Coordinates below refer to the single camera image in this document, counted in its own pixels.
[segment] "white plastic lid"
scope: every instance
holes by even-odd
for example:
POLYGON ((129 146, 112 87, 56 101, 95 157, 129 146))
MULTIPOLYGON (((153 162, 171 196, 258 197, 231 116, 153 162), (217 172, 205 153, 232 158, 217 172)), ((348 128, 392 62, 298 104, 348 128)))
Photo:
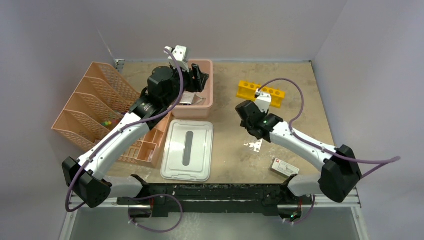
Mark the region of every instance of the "white plastic lid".
POLYGON ((214 125, 173 120, 169 125, 160 174, 164 179, 204 182, 211 173, 214 125))

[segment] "white wall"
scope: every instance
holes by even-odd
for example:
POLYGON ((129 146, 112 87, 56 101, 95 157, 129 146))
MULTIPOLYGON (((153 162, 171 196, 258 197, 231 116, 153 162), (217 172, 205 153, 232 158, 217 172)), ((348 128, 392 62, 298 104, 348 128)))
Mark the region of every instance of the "white wall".
POLYGON ((349 0, 314 61, 335 142, 402 157, 359 183, 372 240, 423 238, 423 23, 422 0, 349 0))
POLYGON ((79 150, 51 130, 90 62, 112 63, 77 1, 0 2, 0 239, 57 239, 61 168, 79 150))
POLYGON ((313 59, 347 0, 86 0, 116 59, 163 60, 164 46, 193 58, 313 59))

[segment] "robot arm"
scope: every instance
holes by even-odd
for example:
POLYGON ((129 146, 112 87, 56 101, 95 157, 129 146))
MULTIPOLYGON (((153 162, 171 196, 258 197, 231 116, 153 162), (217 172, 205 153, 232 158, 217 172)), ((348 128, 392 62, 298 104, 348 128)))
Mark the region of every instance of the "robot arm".
MULTIPOLYGON (((188 67, 188 50, 183 46, 166 47, 182 69, 183 90, 202 92, 209 75, 200 71, 197 64, 188 67)), ((63 163, 63 173, 68 186, 77 172, 84 167, 73 187, 76 193, 90 208, 95 208, 107 198, 136 197, 143 188, 142 182, 130 176, 109 177, 108 170, 114 162, 138 139, 153 129, 164 117, 150 119, 164 113, 180 94, 180 78, 176 64, 171 57, 170 66, 157 67, 147 80, 147 87, 140 98, 129 108, 121 120, 95 147, 81 155, 77 160, 68 157, 63 163)))
MULTIPOLYGON (((287 122, 274 114, 268 114, 271 96, 264 92, 257 92, 256 96, 255 102, 247 100, 235 108, 241 117, 241 127, 257 139, 264 139, 287 148, 321 172, 312 175, 292 175, 285 182, 289 192, 296 197, 324 194, 334 202, 343 202, 362 177, 358 164, 339 159, 296 138, 287 122)), ((302 139, 321 146, 322 149, 355 158, 348 146, 337 148, 317 141, 296 129, 293 131, 302 139)))

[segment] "yellow test tube rack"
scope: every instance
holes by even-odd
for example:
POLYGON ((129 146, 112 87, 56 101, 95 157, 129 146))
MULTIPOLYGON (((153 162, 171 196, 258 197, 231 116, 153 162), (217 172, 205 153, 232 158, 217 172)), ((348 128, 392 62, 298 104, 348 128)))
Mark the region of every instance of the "yellow test tube rack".
MULTIPOLYGON (((254 82, 248 82, 248 81, 244 81, 241 80, 238 83, 238 90, 237 90, 237 94, 235 95, 237 98, 241 98, 241 99, 246 99, 246 100, 251 100, 251 101, 255 101, 255 92, 256 89, 260 88, 261 85, 256 84, 254 82)), ((275 107, 275 108, 281 108, 281 102, 284 99, 284 96, 286 95, 286 93, 284 91, 271 87, 264 87, 262 88, 262 91, 264 93, 269 93, 271 95, 271 106, 275 107)))

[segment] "wooden board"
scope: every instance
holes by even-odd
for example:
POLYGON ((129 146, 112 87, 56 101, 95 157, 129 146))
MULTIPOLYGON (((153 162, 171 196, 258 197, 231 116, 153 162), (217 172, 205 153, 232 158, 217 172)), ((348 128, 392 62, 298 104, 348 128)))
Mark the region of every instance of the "wooden board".
MULTIPOLYGON (((126 62, 122 75, 137 91, 141 91, 147 86, 152 70, 166 65, 166 62, 126 62)), ((303 115, 293 126, 313 138, 333 145, 311 64, 214 62, 213 68, 214 105, 206 121, 213 124, 214 136, 210 178, 206 183, 282 183, 286 178, 269 170, 275 157, 299 168, 299 174, 317 173, 309 162, 284 147, 263 141, 259 152, 254 152, 245 146, 244 143, 251 142, 249 140, 252 137, 240 127, 241 120, 235 111, 235 107, 244 101, 236 97, 240 80, 263 84, 274 78, 292 79, 299 84, 305 98, 303 115)), ((282 81, 273 83, 271 87, 285 91, 285 99, 281 108, 271 107, 270 113, 289 121, 298 114, 301 106, 297 89, 282 81)), ((115 177, 137 174, 150 183, 177 182, 161 177, 161 164, 156 168, 149 168, 117 162, 108 174, 115 177)))

